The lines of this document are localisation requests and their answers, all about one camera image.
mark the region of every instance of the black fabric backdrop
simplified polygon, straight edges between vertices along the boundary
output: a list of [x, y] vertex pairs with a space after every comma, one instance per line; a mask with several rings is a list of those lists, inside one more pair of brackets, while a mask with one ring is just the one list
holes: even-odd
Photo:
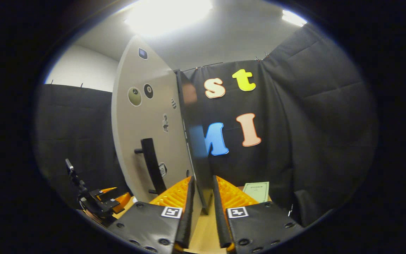
[[[251, 72], [253, 91], [232, 74]], [[209, 155], [212, 173], [236, 186], [269, 181], [279, 206], [294, 204], [303, 226], [343, 204], [366, 177], [377, 145], [377, 112], [369, 86], [335, 42], [306, 24], [262, 61], [184, 72], [197, 88], [203, 128], [224, 123], [227, 155]], [[203, 84], [220, 78], [227, 92], [209, 99]], [[254, 113], [260, 144], [243, 147], [235, 118]]]
[[46, 84], [37, 91], [34, 152], [37, 164], [66, 203], [79, 208], [67, 175], [68, 158], [89, 190], [130, 191], [117, 159], [111, 127], [111, 92]]

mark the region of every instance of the screw hole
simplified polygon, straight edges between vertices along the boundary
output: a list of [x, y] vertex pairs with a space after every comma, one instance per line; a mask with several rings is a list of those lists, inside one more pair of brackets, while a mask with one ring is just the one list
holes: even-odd
[[289, 222], [289, 223], [285, 224], [285, 228], [291, 228], [293, 226], [295, 226], [295, 223], [293, 223], [293, 222]]
[[138, 241], [135, 240], [129, 240], [130, 243], [135, 244], [137, 246], [140, 246], [140, 243]]
[[239, 245], [242, 245], [242, 246], [246, 246], [249, 243], [250, 243], [250, 240], [248, 240], [248, 239], [239, 240]]
[[158, 253], [158, 251], [153, 247], [145, 247], [145, 249]]
[[253, 249], [252, 253], [258, 252], [258, 251], [260, 251], [261, 249], [263, 249], [263, 248], [262, 248], [262, 247], [258, 247], [258, 248], [256, 248], [256, 249]]
[[159, 239], [159, 243], [162, 244], [162, 245], [167, 246], [167, 245], [170, 244], [170, 241], [168, 241], [168, 240], [165, 239], [165, 238], [161, 238], [161, 239]]

